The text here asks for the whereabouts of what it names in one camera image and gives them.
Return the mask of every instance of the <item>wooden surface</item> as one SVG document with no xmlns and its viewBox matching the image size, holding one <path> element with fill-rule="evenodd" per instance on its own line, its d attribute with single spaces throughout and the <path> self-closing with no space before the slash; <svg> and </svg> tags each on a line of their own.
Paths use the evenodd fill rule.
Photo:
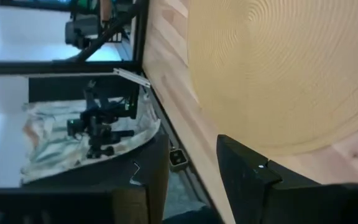
<svg viewBox="0 0 358 224">
<path fill-rule="evenodd" d="M 234 223 L 216 159 L 219 133 L 198 104 L 188 70 L 189 1 L 150 0 L 144 69 L 223 220 Z M 324 184 L 358 182 L 358 132 L 323 149 L 270 159 Z"/>
<path fill-rule="evenodd" d="M 358 1 L 190 3 L 191 79 L 219 131 L 276 156 L 358 130 Z"/>
</svg>

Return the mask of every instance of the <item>black panel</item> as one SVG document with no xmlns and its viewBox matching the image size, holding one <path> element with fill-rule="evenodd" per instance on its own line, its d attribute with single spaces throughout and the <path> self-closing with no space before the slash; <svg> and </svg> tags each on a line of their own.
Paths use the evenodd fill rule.
<svg viewBox="0 0 358 224">
<path fill-rule="evenodd" d="M 267 189 L 280 177 L 264 166 L 267 158 L 232 138 L 219 135 L 219 171 L 236 223 L 260 223 Z"/>
<path fill-rule="evenodd" d="M 30 78 L 29 102 L 83 100 L 83 88 L 90 80 L 96 80 L 109 98 L 128 97 L 139 85 L 120 76 Z"/>
<path fill-rule="evenodd" d="M 271 171 L 277 173 L 281 179 L 285 180 L 280 184 L 276 184 L 275 189 L 288 189 L 290 187 L 311 187 L 320 185 L 319 183 L 296 172 L 293 172 L 292 170 L 287 169 L 286 167 L 281 166 L 274 161 L 269 161 L 267 163 L 267 167 Z"/>
<path fill-rule="evenodd" d="M 83 63 L 69 62 L 66 60 L 52 62 L 0 62 L 0 75 L 98 73 L 113 72 L 115 68 L 122 68 L 132 72 L 137 72 L 141 69 L 135 62 L 122 61 Z"/>
<path fill-rule="evenodd" d="M 358 184 L 272 189 L 261 223 L 358 223 Z"/>
<path fill-rule="evenodd" d="M 142 0 L 142 8 L 136 17 L 136 29 L 133 51 L 133 62 L 143 63 L 144 44 L 146 40 L 147 19 L 149 16 L 149 0 Z"/>
<path fill-rule="evenodd" d="M 118 17 L 107 30 L 103 32 L 103 35 L 98 37 L 96 40 L 92 42 L 92 44 L 83 49 L 77 56 L 72 57 L 71 59 L 75 62 L 84 62 L 91 55 L 93 55 L 106 41 L 108 41 L 114 34 L 116 34 L 120 28 L 122 28 L 125 24 L 131 21 L 136 15 L 139 14 L 140 9 L 142 7 L 148 7 L 145 4 L 145 0 L 136 1 L 127 11 L 127 13 Z"/>
</svg>

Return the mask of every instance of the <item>round wooden object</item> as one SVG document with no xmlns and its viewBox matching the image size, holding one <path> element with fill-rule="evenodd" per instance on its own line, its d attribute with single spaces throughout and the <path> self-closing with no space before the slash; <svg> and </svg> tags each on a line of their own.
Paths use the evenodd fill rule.
<svg viewBox="0 0 358 224">
<path fill-rule="evenodd" d="M 358 129 L 358 1 L 190 1 L 189 67 L 219 131 L 265 155 Z"/>
</svg>

